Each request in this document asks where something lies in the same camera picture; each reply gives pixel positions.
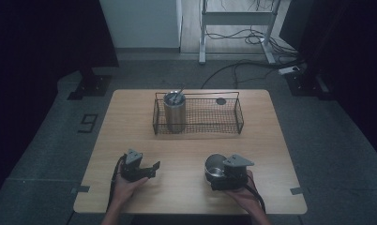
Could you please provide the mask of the white cabinet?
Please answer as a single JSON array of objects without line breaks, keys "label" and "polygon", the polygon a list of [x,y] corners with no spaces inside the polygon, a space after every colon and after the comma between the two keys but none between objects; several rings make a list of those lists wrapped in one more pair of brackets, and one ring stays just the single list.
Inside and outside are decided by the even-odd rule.
[{"label": "white cabinet", "polygon": [[181,0],[99,0],[117,49],[178,49]]}]

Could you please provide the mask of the person's left hand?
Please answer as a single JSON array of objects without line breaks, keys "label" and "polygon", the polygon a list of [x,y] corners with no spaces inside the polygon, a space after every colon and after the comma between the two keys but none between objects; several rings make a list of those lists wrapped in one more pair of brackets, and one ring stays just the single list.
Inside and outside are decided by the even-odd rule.
[{"label": "person's left hand", "polygon": [[129,182],[118,175],[114,181],[114,190],[112,206],[122,206],[134,193],[134,191],[148,181],[148,178],[142,178],[135,182]]}]

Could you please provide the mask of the white metal desk frame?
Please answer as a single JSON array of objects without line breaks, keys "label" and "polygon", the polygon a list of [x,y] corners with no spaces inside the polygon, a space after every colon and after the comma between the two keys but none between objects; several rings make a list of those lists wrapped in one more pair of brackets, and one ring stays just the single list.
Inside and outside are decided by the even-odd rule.
[{"label": "white metal desk frame", "polygon": [[205,50],[205,31],[208,25],[258,25],[266,26],[267,30],[265,34],[260,38],[261,47],[264,51],[264,55],[269,64],[275,64],[276,60],[272,53],[272,47],[270,44],[271,33],[274,28],[274,24],[279,12],[279,6],[281,0],[275,0],[273,7],[270,11],[245,11],[245,12],[229,12],[229,11],[208,11],[207,1],[201,0],[200,11],[200,27],[201,36],[199,43],[199,63],[204,64],[206,62],[206,50]]}]

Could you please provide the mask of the black wire mesh basket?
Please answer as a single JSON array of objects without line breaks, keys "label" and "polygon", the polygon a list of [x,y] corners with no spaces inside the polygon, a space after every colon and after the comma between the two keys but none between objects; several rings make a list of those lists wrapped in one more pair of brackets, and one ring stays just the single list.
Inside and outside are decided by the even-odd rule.
[{"label": "black wire mesh basket", "polygon": [[[163,98],[166,94],[161,92],[155,94],[153,111],[155,134],[240,134],[242,132],[244,117],[238,92],[183,93],[186,97],[186,128],[180,133],[172,133],[167,128],[163,106]],[[226,104],[218,105],[217,98],[225,98]]]}]

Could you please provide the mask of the white power strip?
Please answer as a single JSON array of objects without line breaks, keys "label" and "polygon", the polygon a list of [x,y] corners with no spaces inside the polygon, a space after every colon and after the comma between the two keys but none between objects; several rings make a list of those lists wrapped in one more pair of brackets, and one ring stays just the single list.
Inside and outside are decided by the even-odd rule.
[{"label": "white power strip", "polygon": [[285,68],[279,69],[279,75],[285,75],[285,74],[294,73],[294,72],[297,72],[297,71],[300,71],[300,68],[297,67],[297,66],[285,67]]}]

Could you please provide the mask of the metal straw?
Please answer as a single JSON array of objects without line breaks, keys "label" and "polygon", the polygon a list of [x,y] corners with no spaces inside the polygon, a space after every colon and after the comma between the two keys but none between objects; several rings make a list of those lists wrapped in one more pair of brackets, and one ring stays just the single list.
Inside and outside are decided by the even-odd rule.
[{"label": "metal straw", "polygon": [[181,98],[181,93],[183,92],[185,86],[183,86],[175,95],[174,99],[173,99],[173,103],[177,104],[179,101],[180,101],[180,98]]}]

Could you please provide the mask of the steel mug with white handle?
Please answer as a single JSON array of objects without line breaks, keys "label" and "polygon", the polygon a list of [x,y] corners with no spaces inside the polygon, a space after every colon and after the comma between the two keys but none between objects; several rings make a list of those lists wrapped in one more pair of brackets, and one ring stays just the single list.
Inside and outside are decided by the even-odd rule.
[{"label": "steel mug with white handle", "polygon": [[204,175],[208,183],[211,183],[214,178],[224,176],[224,160],[226,160],[226,157],[221,154],[213,154],[206,159],[204,163]]}]

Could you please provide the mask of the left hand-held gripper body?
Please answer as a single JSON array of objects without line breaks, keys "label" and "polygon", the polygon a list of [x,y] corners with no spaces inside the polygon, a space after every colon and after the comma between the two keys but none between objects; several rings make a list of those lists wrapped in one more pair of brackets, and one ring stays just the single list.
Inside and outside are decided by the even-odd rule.
[{"label": "left hand-held gripper body", "polygon": [[121,177],[129,182],[138,181],[147,176],[147,170],[141,169],[140,165],[143,154],[133,149],[122,156],[122,165],[120,166]]}]

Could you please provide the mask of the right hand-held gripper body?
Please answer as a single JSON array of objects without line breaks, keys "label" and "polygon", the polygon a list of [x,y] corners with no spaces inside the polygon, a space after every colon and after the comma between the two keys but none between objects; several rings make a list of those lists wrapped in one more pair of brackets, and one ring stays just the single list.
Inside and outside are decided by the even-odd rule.
[{"label": "right hand-held gripper body", "polygon": [[247,167],[253,166],[254,163],[237,154],[226,157],[223,163],[224,176],[214,178],[210,183],[211,188],[213,190],[234,190],[242,188],[248,182]]}]

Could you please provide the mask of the black stand base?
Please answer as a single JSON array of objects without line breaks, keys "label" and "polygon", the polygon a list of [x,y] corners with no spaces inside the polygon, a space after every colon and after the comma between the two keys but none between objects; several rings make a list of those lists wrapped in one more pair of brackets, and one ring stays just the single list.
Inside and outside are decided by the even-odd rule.
[{"label": "black stand base", "polygon": [[79,69],[82,79],[68,100],[81,100],[83,97],[103,97],[112,80],[111,75],[96,75],[91,67]]},{"label": "black stand base", "polygon": [[332,88],[322,74],[307,75],[299,72],[287,74],[291,94],[295,97],[317,97],[320,100],[333,100]]}]

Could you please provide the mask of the dark curtain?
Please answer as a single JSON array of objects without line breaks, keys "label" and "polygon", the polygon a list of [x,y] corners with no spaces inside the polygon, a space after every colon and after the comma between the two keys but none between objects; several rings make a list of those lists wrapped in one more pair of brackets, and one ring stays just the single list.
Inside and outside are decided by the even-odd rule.
[{"label": "dark curtain", "polygon": [[118,60],[99,0],[0,0],[0,189],[80,68]]},{"label": "dark curtain", "polygon": [[279,36],[324,75],[377,152],[377,0],[290,0]]}]

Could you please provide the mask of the steel tumbler with lid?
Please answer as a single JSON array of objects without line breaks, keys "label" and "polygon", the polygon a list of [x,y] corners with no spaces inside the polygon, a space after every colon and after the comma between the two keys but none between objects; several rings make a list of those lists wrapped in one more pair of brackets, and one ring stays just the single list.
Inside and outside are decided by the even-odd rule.
[{"label": "steel tumbler with lid", "polygon": [[180,133],[186,128],[186,97],[181,93],[180,101],[173,103],[177,92],[169,92],[163,98],[167,128],[172,133]]}]

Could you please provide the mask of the person's right hand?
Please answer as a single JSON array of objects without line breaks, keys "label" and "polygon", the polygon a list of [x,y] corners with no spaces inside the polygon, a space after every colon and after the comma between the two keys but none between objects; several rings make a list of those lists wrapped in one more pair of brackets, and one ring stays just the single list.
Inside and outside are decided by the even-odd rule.
[{"label": "person's right hand", "polygon": [[264,212],[259,201],[245,187],[236,190],[227,190],[225,194],[235,200],[252,217],[257,217]]}]

